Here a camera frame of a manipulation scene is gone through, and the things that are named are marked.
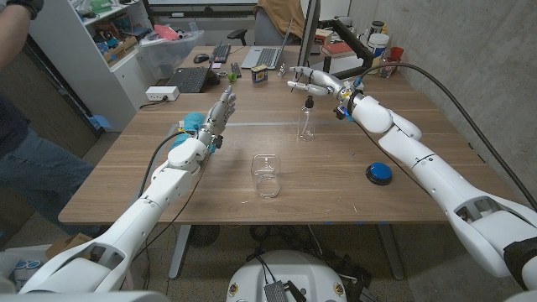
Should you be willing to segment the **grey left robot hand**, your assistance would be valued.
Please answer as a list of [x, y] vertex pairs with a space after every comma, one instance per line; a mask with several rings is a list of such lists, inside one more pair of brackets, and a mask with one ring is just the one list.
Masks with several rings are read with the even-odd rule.
[[232, 87], [228, 86], [219, 100], [207, 112], [198, 131], [197, 139], [203, 142], [208, 150], [212, 148], [213, 140], [223, 133], [229, 117], [235, 112], [236, 99]]

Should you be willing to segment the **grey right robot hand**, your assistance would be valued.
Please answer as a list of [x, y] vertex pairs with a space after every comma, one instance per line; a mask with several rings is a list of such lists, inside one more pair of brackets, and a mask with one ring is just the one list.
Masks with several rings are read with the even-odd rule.
[[289, 81], [288, 86], [298, 90], [308, 91], [311, 95], [332, 96], [337, 99], [348, 112], [354, 109], [352, 104], [356, 88], [349, 81], [342, 81], [335, 76], [320, 70], [313, 70], [304, 66], [292, 66], [289, 68], [299, 76], [306, 76], [309, 84], [301, 83], [299, 80]]

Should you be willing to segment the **black white gloved person hand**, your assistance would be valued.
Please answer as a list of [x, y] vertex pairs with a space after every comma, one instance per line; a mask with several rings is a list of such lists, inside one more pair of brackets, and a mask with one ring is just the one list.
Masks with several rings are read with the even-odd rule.
[[35, 20], [44, 6], [44, 0], [7, 0], [6, 5], [19, 5], [28, 9], [31, 19]]

